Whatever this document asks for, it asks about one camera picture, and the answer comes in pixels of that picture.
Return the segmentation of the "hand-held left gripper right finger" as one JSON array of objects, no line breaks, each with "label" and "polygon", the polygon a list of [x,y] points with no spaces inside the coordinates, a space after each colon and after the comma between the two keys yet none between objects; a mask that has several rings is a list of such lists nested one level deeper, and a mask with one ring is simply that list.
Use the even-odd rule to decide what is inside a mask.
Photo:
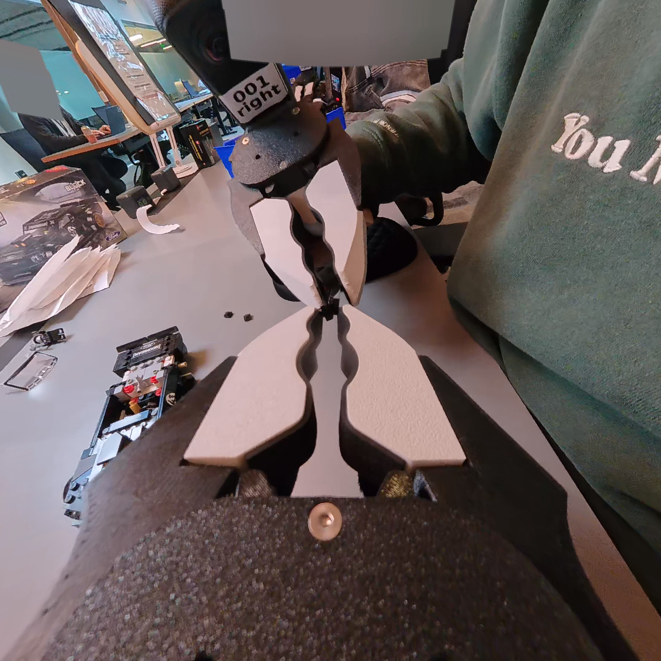
[{"label": "hand-held left gripper right finger", "polygon": [[460,466],[466,455],[417,352],[353,306],[341,308],[343,421],[409,471]]}]

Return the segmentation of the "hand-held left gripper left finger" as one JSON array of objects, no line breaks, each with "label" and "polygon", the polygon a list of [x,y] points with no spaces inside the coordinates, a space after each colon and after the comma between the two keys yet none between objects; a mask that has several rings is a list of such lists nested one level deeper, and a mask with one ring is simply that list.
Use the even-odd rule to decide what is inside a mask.
[{"label": "hand-held left gripper left finger", "polygon": [[317,371],[318,310],[303,308],[236,357],[185,451],[194,465],[244,468],[307,421]]}]

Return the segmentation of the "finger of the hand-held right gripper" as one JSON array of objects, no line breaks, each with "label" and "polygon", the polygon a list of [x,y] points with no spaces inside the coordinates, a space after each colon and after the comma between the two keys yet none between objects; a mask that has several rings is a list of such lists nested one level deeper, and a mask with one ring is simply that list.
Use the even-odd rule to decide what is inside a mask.
[{"label": "finger of the hand-held right gripper", "polygon": [[322,238],[331,254],[336,281],[348,302],[357,306],[367,272],[366,223],[338,161],[316,172],[307,186],[307,201],[321,218]]},{"label": "finger of the hand-held right gripper", "polygon": [[293,235],[290,203],[277,198],[263,199],[251,206],[251,215],[268,266],[299,301],[306,306],[322,307],[323,300],[305,264],[302,245]]}]

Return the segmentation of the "black lego car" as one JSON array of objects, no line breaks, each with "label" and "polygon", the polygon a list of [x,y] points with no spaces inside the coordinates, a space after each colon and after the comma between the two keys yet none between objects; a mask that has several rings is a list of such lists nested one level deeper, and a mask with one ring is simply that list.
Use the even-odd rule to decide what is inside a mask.
[{"label": "black lego car", "polygon": [[81,524],[87,485],[196,384],[177,326],[125,343],[116,351],[113,372],[119,382],[106,391],[91,442],[63,489],[64,515],[73,527]]}]

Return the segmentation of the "clear lego windshield piece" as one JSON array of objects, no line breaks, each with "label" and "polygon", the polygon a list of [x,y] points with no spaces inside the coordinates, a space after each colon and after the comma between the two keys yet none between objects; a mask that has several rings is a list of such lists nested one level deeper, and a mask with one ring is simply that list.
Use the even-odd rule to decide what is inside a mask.
[{"label": "clear lego windshield piece", "polygon": [[57,360],[56,356],[45,352],[32,352],[3,385],[13,390],[29,392],[50,374]]}]

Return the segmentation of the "lego set box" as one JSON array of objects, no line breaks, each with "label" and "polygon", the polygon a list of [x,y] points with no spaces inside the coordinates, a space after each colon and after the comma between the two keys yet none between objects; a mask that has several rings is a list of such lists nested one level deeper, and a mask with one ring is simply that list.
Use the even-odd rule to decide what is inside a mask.
[{"label": "lego set box", "polygon": [[58,166],[1,186],[1,285],[25,285],[74,237],[78,249],[127,237],[82,170]]}]

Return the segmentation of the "blue plastic bin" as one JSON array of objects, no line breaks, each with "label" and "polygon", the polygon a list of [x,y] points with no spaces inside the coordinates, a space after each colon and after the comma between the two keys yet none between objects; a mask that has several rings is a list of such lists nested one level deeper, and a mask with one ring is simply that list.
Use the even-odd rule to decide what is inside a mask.
[{"label": "blue plastic bin", "polygon": [[[315,98],[312,101],[313,103],[317,104],[321,111],[324,113],[326,116],[326,122],[329,123],[333,121],[334,119],[340,120],[340,123],[342,124],[342,127],[345,129],[346,128],[346,120],[345,120],[345,115],[344,115],[344,110],[342,107],[342,104],[340,103],[340,100],[336,98],[333,100],[333,102],[325,102],[322,101],[320,98]],[[243,134],[238,135],[237,137],[226,137],[223,138],[223,143],[222,146],[216,146],[216,153],[218,154],[220,161],[223,163],[225,169],[227,170],[229,177],[234,178],[234,173],[233,173],[233,166],[231,162],[231,155],[233,153],[233,150],[235,148],[235,145],[237,141],[240,141],[241,138],[243,137]]]}]

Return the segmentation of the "small dark box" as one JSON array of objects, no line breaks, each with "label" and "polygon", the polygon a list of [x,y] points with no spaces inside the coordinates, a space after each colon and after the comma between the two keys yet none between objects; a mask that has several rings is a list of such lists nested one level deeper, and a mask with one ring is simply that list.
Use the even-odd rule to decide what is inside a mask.
[{"label": "small dark box", "polygon": [[180,143],[193,156],[194,162],[200,169],[212,167],[219,161],[210,125],[206,119],[180,124],[177,130],[181,138]]}]

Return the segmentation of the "white booklet stand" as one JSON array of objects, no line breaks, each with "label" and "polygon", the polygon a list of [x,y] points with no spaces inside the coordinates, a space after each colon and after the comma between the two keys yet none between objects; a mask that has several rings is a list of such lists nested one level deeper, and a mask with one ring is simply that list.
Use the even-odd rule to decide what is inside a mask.
[{"label": "white booklet stand", "polygon": [[153,146],[162,169],[165,158],[158,136],[165,131],[170,142],[177,178],[194,173],[194,163],[183,164],[173,128],[180,114],[161,85],[152,77],[144,59],[129,41],[102,1],[43,1],[42,4],[76,55],[104,94]]}]

